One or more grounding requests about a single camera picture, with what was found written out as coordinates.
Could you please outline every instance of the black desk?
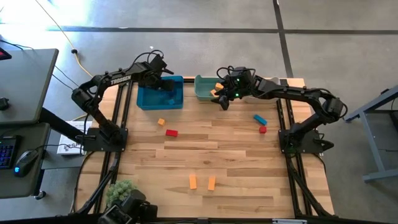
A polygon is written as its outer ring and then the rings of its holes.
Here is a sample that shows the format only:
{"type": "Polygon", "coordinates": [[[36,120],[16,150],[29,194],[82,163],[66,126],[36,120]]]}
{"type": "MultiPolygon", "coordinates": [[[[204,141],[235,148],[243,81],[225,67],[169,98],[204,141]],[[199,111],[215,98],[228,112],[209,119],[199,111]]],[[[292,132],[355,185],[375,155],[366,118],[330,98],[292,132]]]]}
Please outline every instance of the black desk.
{"type": "MultiPolygon", "coordinates": [[[[9,128],[0,128],[0,134],[9,128]]],[[[16,134],[22,136],[18,147],[17,158],[28,149],[35,149],[47,143],[50,134],[50,125],[46,123],[31,124],[15,131],[9,131],[6,135],[16,134]]],[[[39,158],[43,158],[45,147],[39,148],[39,158]]],[[[36,159],[32,170],[25,177],[15,177],[14,169],[0,170],[0,198],[27,197],[38,195],[44,170],[42,159],[36,159]]]]}
{"type": "MultiPolygon", "coordinates": [[[[12,58],[0,60],[0,97],[9,99],[10,108],[0,111],[0,134],[3,130],[25,126],[14,134],[22,136],[17,158],[26,150],[45,145],[50,129],[76,141],[83,133],[43,108],[57,49],[10,50],[12,58]]],[[[0,170],[0,198],[38,195],[44,170],[43,156],[23,178],[14,177],[12,169],[0,170]]]]}

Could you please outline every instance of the red block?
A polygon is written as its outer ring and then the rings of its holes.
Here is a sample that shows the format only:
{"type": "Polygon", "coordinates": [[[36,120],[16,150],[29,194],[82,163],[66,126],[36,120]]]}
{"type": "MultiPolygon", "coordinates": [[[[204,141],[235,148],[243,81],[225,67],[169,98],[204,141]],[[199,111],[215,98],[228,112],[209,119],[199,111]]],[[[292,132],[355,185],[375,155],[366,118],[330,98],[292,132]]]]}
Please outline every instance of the red block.
{"type": "Polygon", "coordinates": [[[264,134],[264,133],[267,132],[267,127],[261,126],[259,131],[260,131],[261,134],[264,134]]]}
{"type": "Polygon", "coordinates": [[[167,135],[167,136],[177,137],[178,131],[167,129],[167,130],[166,130],[166,135],[167,135]]]}

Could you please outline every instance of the computer mouse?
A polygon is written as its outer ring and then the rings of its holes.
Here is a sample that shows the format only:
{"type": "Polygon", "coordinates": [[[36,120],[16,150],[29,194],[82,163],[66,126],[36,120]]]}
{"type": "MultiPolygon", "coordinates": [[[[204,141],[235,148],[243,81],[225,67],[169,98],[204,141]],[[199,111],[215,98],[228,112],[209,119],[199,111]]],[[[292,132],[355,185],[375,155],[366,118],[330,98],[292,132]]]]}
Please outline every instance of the computer mouse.
{"type": "Polygon", "coordinates": [[[22,153],[15,164],[14,175],[16,177],[25,177],[35,164],[38,156],[39,152],[37,150],[28,150],[22,153]]]}

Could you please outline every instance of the blue block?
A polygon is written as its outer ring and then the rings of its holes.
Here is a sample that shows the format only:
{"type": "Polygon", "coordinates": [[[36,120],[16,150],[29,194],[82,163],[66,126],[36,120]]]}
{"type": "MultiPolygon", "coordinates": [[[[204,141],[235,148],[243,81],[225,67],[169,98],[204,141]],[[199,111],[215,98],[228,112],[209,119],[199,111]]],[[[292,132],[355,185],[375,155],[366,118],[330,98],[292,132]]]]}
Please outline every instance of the blue block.
{"type": "Polygon", "coordinates": [[[254,115],[254,119],[260,122],[262,125],[267,125],[267,121],[264,118],[260,117],[258,114],[254,115]]]}

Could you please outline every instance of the gray metal frame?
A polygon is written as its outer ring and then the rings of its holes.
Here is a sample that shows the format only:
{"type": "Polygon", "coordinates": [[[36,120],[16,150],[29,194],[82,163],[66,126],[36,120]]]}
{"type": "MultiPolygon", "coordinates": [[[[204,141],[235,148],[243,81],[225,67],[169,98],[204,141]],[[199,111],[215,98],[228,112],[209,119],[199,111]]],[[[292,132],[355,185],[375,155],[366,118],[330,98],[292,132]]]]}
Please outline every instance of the gray metal frame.
{"type": "Polygon", "coordinates": [[[372,132],[371,127],[369,125],[369,120],[367,118],[367,115],[369,113],[374,112],[380,106],[385,105],[386,103],[392,101],[393,99],[395,99],[397,97],[398,97],[398,85],[396,85],[394,88],[391,88],[390,90],[386,91],[385,93],[381,94],[380,96],[373,99],[366,105],[358,108],[353,113],[344,117],[344,119],[347,123],[351,122],[355,118],[361,118],[366,136],[368,137],[369,145],[371,147],[374,160],[377,165],[377,169],[379,170],[378,172],[364,175],[363,180],[365,181],[365,183],[368,183],[372,180],[398,176],[398,169],[390,169],[390,170],[385,169],[382,159],[380,157],[379,149],[378,149],[376,141],[375,141],[376,136],[372,132]]]}

